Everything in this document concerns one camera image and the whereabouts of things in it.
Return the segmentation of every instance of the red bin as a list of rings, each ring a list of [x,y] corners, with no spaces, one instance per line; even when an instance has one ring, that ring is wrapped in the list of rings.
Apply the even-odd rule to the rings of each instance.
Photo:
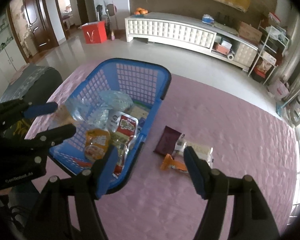
[[[86,23],[81,27],[86,43],[102,43],[107,40],[104,21]]]

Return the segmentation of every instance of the paper roll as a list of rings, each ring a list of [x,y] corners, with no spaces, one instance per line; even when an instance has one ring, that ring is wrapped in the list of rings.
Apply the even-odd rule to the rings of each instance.
[[[228,56],[227,56],[227,58],[228,58],[229,60],[233,60],[234,55],[233,55],[232,53],[229,53]]]

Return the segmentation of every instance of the white tv cabinet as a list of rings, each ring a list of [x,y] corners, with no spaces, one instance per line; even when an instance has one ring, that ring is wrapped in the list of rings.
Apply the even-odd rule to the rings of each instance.
[[[257,46],[224,28],[217,28],[204,24],[201,20],[175,14],[148,13],[144,17],[130,16],[125,19],[125,27],[127,42],[132,41],[133,38],[147,38],[150,42],[190,49],[224,60],[244,71],[248,71],[258,52]],[[213,50],[217,34],[232,40],[235,52],[233,60]]]

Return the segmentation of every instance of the bottle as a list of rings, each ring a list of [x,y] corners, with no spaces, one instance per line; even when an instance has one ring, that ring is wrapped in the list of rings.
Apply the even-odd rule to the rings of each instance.
[[[114,41],[114,39],[115,39],[114,32],[111,31],[111,40]]]

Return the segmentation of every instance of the bowl of oranges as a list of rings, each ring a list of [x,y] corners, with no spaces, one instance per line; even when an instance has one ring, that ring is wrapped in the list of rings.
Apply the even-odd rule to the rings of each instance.
[[[133,15],[135,16],[135,17],[143,17],[145,14],[147,14],[148,13],[148,10],[146,10],[146,9],[143,9],[143,8],[141,8],[141,7],[138,7],[137,9],[136,9],[136,11],[133,13]]]

